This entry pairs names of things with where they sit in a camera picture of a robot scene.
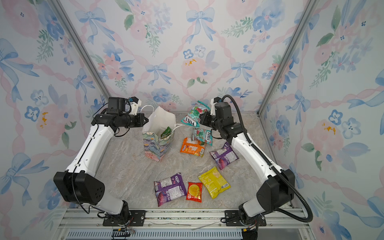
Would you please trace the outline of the green Fox's candy packet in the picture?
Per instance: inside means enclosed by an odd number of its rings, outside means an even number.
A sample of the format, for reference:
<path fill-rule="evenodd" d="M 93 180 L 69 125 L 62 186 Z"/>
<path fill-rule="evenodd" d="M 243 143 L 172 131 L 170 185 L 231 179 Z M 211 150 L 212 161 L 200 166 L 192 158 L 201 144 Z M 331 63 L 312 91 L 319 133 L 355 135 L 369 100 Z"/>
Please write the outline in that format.
<path fill-rule="evenodd" d="M 210 111 L 210 107 L 200 101 L 197 101 L 190 112 L 181 120 L 181 123 L 194 128 L 199 128 L 200 115 Z"/>

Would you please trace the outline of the floral paper gift bag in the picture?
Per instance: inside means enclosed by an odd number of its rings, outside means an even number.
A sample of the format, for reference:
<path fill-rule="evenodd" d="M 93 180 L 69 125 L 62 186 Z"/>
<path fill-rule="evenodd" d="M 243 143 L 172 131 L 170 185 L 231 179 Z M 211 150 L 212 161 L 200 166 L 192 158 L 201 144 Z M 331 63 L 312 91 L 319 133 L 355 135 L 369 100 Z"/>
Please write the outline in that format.
<path fill-rule="evenodd" d="M 156 109 L 153 108 L 153 112 L 148 119 L 149 122 L 144 125 L 142 130 L 144 153 L 147 158 L 161 162 L 173 142 L 176 129 L 184 125 L 177 124 L 176 116 L 160 106 Z M 172 134 L 165 139 L 161 139 L 161 134 L 167 127 L 173 130 Z"/>

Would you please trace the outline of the large purple snack packet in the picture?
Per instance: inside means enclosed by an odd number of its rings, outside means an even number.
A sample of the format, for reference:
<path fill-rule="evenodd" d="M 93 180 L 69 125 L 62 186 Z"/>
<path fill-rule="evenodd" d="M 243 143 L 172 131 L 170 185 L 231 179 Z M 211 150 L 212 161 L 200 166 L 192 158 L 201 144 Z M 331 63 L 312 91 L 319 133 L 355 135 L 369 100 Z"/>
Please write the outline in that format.
<path fill-rule="evenodd" d="M 181 173 L 160 181 L 154 181 L 154 189 L 158 206 L 187 196 L 187 190 Z"/>

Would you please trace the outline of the yellow-green Fox's candy packet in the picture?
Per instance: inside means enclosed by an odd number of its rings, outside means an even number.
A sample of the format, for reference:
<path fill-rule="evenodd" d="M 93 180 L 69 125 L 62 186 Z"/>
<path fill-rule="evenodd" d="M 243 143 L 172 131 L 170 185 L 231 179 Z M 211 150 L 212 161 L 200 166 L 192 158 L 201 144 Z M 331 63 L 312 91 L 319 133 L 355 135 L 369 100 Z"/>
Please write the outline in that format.
<path fill-rule="evenodd" d="M 172 134 L 172 129 L 170 127 L 167 127 L 163 133 L 161 134 L 161 139 L 165 139 L 167 137 L 169 137 L 171 134 Z"/>

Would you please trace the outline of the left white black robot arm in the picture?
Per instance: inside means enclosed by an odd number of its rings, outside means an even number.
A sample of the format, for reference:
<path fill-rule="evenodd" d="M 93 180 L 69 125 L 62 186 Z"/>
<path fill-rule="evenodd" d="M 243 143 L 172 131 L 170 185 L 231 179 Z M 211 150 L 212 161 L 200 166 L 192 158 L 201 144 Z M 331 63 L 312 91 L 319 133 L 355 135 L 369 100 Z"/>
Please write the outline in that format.
<path fill-rule="evenodd" d="M 95 175 L 111 138 L 122 128 L 140 128 L 148 122 L 143 113 L 97 114 L 75 159 L 65 171 L 56 172 L 53 178 L 63 199 L 80 206 L 87 204 L 128 222 L 131 217 L 127 202 L 109 194 L 105 184 Z"/>

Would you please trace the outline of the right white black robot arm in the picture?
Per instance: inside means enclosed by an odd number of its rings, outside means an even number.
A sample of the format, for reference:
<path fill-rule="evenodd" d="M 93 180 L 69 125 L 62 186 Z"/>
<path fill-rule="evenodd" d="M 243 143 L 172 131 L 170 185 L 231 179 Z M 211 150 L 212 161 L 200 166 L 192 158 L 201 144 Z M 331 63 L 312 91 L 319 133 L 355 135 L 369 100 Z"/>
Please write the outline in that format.
<path fill-rule="evenodd" d="M 292 171 L 283 170 L 271 161 L 241 123 L 234 122 L 232 116 L 217 118 L 210 113 L 203 113 L 199 118 L 201 125 L 219 131 L 221 138 L 245 158 L 262 184 L 254 198 L 239 206 L 240 221 L 244 225 L 251 225 L 259 216 L 276 211 L 295 197 L 294 191 L 272 168 L 276 168 L 289 183 L 294 184 L 295 176 Z"/>

